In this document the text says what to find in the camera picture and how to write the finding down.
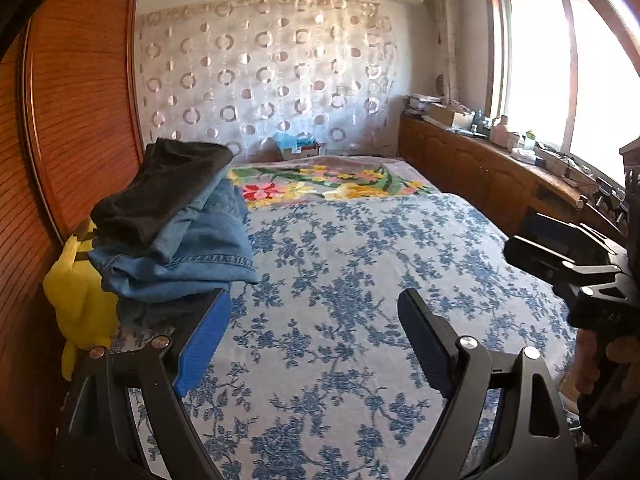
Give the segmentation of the black pants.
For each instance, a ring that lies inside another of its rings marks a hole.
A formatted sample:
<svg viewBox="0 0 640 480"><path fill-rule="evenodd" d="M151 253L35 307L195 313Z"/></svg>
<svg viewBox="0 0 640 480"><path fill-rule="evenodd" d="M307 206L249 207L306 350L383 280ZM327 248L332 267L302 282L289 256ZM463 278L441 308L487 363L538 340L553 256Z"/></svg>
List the black pants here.
<svg viewBox="0 0 640 480"><path fill-rule="evenodd" d="M232 162L230 148L160 139L146 146L129 185L92 208L96 234L134 249L151 246L160 229Z"/></svg>

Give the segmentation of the long wooden cabinet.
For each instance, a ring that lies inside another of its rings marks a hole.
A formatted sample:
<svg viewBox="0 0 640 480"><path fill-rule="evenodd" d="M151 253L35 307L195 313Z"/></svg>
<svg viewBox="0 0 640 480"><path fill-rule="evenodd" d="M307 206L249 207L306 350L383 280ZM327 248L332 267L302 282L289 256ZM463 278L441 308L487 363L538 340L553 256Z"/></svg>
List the long wooden cabinet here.
<svg viewBox="0 0 640 480"><path fill-rule="evenodd" d="M533 212L585 223L618 244L626 235L588 203L587 194L548 171L524 164L494 144L400 116L398 154L442 192L470 202L508 235Z"/></svg>

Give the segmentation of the white bottle on cabinet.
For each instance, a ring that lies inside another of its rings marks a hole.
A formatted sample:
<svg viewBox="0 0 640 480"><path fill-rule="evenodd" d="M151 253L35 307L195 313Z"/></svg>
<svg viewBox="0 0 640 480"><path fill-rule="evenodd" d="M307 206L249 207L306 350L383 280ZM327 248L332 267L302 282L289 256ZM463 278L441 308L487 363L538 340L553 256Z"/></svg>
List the white bottle on cabinet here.
<svg viewBox="0 0 640 480"><path fill-rule="evenodd" d="M494 119L490 129L490 142L499 148L507 148L510 140L510 131L508 129L509 118L506 115L500 115Z"/></svg>

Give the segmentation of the yellow plush toy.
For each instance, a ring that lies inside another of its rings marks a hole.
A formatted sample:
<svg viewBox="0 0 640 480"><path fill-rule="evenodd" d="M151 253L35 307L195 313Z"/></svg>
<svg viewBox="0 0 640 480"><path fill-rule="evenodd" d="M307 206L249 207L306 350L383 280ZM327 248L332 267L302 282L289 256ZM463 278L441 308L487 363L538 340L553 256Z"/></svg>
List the yellow plush toy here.
<svg viewBox="0 0 640 480"><path fill-rule="evenodd" d="M68 382L72 380L78 352L111 348L119 328L117 296L104 292L102 276L88 258L95 229L90 218L78 224L42 283L65 338L61 372Z"/></svg>

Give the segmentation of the beige box on cabinet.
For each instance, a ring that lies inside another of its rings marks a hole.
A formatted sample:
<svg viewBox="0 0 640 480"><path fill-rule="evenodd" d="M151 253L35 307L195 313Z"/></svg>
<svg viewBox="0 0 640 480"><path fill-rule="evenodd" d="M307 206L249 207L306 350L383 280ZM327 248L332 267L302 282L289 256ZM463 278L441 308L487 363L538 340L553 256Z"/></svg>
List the beige box on cabinet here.
<svg viewBox="0 0 640 480"><path fill-rule="evenodd" d="M469 130L472 125L473 115L468 113L460 113L449 107L442 106L438 103L431 103L427 109L428 117L436 120L446 128L458 128Z"/></svg>

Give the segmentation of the blue floral bed cover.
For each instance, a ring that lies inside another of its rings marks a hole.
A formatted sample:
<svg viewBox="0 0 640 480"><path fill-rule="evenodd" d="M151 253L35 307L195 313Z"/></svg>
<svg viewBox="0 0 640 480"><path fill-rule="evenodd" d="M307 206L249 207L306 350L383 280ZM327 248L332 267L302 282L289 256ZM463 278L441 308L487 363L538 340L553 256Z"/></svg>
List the blue floral bed cover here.
<svg viewBox="0 0 640 480"><path fill-rule="evenodd" d="M401 479L444 401L397 316L413 288L494 351L537 348L553 377L575 334L548 284L452 194L310 202L248 218L258 281L232 287L224 338L184 397L226 479Z"/></svg>

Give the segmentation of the folded blue jeans bottom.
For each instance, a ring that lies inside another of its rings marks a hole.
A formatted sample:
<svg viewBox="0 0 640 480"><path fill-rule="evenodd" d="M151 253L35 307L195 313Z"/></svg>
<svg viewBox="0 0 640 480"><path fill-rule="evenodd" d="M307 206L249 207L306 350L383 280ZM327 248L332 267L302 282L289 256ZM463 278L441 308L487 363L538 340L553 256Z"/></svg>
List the folded blue jeans bottom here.
<svg viewBox="0 0 640 480"><path fill-rule="evenodd" d="M102 289L118 297L120 322L150 326L193 312L194 295L228 292L236 282L256 284L247 215L240 189L224 178L168 263L146 250L136 254L122 244L94 242L89 260L102 276Z"/></svg>

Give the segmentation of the folded blue jeans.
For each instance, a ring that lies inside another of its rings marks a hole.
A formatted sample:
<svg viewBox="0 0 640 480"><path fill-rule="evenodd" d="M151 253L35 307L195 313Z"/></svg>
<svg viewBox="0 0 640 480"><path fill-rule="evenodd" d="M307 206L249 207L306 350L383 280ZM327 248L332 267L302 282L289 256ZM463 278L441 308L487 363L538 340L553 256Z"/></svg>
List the folded blue jeans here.
<svg viewBox="0 0 640 480"><path fill-rule="evenodd" d="M136 254L122 244L94 242L89 260L102 276L102 289L118 297L120 322L150 326L193 312L194 295L228 292L236 282L256 284L247 215L240 189L224 178L168 263L146 250Z"/></svg>
<svg viewBox="0 0 640 480"><path fill-rule="evenodd" d="M160 229L145 255L160 263L168 263L174 258L192 222L198 218L218 184L227 177L230 168L228 164L217 171L201 191Z"/></svg>

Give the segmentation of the folded blue jeans top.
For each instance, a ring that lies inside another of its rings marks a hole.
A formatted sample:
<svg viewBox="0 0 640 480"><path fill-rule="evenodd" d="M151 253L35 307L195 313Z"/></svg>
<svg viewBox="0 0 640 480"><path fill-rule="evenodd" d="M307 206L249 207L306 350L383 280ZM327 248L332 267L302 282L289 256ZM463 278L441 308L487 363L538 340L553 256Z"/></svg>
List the folded blue jeans top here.
<svg viewBox="0 0 640 480"><path fill-rule="evenodd" d="M168 263L174 258L192 222L198 218L218 184L227 177L230 168L228 164L217 171L201 191L160 229L145 255L160 263Z"/></svg>

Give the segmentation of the cardboard box with items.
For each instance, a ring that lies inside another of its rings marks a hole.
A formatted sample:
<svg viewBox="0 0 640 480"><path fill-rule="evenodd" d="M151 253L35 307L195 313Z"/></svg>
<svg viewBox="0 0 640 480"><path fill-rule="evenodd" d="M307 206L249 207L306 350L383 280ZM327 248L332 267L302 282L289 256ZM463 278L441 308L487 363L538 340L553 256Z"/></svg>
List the cardboard box with items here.
<svg viewBox="0 0 640 480"><path fill-rule="evenodd" d="M283 160L294 160L319 156L322 145L307 133L288 134L280 132L274 138Z"/></svg>

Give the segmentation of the colourful flower blanket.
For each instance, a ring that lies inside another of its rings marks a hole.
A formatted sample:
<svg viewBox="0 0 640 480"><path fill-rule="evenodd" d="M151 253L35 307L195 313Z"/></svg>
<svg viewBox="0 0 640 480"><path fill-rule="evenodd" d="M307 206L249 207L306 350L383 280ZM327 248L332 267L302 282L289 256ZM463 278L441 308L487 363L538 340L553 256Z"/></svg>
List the colourful flower blanket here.
<svg viewBox="0 0 640 480"><path fill-rule="evenodd" d="M235 166L230 169L229 178L250 209L438 191L408 162L374 156L314 156Z"/></svg>

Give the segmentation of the sheer circle pattern curtain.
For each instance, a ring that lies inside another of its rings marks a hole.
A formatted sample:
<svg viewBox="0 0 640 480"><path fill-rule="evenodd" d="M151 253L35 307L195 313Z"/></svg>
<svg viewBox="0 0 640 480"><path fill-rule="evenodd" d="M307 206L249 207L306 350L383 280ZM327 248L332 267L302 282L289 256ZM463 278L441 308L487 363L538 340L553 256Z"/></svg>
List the sheer circle pattern curtain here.
<svg viewBox="0 0 640 480"><path fill-rule="evenodd" d="M145 142L214 142L271 158L280 132L337 155L387 155L397 47L371 0L218 0L136 21Z"/></svg>

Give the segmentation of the window with wooden frame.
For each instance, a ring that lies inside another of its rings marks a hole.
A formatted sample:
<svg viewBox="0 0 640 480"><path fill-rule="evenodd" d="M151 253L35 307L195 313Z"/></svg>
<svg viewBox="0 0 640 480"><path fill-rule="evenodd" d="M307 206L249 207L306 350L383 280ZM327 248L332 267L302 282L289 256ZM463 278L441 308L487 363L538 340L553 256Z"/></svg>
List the window with wooden frame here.
<svg viewBox="0 0 640 480"><path fill-rule="evenodd" d="M588 0L487 0L486 110L511 131L623 183L639 76Z"/></svg>

